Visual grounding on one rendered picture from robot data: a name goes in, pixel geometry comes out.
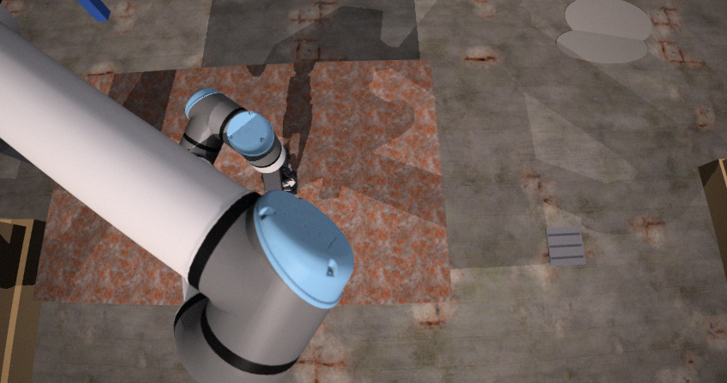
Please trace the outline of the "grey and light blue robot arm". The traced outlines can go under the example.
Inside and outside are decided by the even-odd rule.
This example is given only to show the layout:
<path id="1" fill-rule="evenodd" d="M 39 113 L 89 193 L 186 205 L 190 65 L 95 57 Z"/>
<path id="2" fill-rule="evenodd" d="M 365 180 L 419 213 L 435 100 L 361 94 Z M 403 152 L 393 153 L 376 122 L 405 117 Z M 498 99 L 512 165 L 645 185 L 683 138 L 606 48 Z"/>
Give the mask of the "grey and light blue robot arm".
<path id="1" fill-rule="evenodd" d="M 20 37 L 1 2 L 0 138 L 182 275 L 175 343 L 198 383 L 279 383 L 354 255 L 324 212 L 284 191 L 271 123 L 206 87 L 179 145 Z M 264 195 L 213 167 L 223 143 L 262 172 Z"/>

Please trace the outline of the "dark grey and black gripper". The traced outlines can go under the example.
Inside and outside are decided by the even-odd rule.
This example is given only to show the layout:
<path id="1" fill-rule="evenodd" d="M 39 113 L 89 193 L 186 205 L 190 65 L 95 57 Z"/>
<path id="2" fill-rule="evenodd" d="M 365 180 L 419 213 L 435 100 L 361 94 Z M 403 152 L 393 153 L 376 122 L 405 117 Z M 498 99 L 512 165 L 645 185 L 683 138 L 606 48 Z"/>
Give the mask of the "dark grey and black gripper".
<path id="1" fill-rule="evenodd" d="M 289 165 L 289 168 L 288 168 L 288 159 L 290 158 L 290 152 L 286 146 L 284 146 L 284 148 L 285 148 L 285 162 L 280 167 L 281 174 L 282 174 L 282 180 L 285 180 L 286 182 L 288 182 L 290 184 L 290 187 L 292 187 L 295 184 L 295 182 L 297 181 L 297 173 L 295 171 L 291 171 L 291 165 Z M 288 153 L 289 157 L 287 156 L 287 153 Z"/>

